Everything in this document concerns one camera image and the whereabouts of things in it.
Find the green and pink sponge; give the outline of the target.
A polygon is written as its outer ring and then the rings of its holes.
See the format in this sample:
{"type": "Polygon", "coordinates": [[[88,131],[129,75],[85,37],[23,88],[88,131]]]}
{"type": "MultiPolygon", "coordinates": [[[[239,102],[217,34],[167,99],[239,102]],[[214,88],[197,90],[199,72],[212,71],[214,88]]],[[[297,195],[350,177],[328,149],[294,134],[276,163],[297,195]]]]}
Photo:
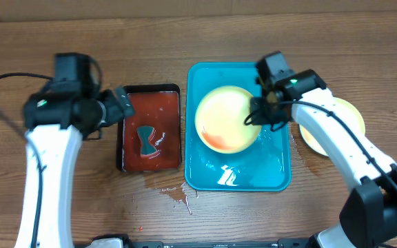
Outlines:
{"type": "Polygon", "coordinates": [[[155,134],[155,128],[144,125],[137,128],[138,138],[140,140],[140,156],[142,158],[149,158],[158,153],[157,148],[152,144],[152,139],[155,134]]]}

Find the yellow plate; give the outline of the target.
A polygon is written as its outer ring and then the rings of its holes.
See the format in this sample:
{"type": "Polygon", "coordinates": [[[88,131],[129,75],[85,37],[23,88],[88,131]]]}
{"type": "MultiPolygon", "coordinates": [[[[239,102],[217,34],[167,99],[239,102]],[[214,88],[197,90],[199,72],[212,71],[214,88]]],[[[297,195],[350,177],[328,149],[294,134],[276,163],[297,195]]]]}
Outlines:
{"type": "MultiPolygon", "coordinates": [[[[352,124],[356,129],[359,129],[362,134],[365,134],[365,122],[358,109],[344,99],[340,99],[337,97],[334,97],[334,99],[336,101],[338,109],[347,115],[347,122],[352,124]]],[[[299,131],[304,142],[312,150],[314,150],[316,153],[320,155],[327,156],[325,150],[320,146],[320,144],[316,141],[316,139],[303,126],[301,125],[299,126],[299,131]]]]}
{"type": "Polygon", "coordinates": [[[199,103],[194,124],[201,141],[222,154],[247,149],[260,134],[260,125],[246,125],[253,95],[237,86],[218,87],[199,103]]]}

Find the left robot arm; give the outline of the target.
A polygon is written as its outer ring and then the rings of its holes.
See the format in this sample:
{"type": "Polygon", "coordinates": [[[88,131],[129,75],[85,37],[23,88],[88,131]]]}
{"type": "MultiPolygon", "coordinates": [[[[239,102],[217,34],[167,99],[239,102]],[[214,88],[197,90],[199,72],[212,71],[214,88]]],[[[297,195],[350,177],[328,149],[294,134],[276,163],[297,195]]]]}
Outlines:
{"type": "Polygon", "coordinates": [[[61,53],[54,77],[23,106],[27,170],[16,247],[73,247],[74,169],[82,142],[134,114],[125,90],[102,90],[99,64],[61,53]]]}

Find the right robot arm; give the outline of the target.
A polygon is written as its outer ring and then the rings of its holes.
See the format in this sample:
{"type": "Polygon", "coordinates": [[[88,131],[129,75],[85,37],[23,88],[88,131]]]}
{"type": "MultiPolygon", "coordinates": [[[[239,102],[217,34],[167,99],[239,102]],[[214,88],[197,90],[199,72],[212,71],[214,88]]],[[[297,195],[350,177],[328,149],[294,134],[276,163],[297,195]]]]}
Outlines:
{"type": "Polygon", "coordinates": [[[349,196],[338,224],[314,234],[308,247],[379,247],[397,237],[397,163],[340,118],[327,84],[313,70],[259,69],[261,96],[251,101],[246,125],[290,121],[320,144],[345,180],[349,196]]]}

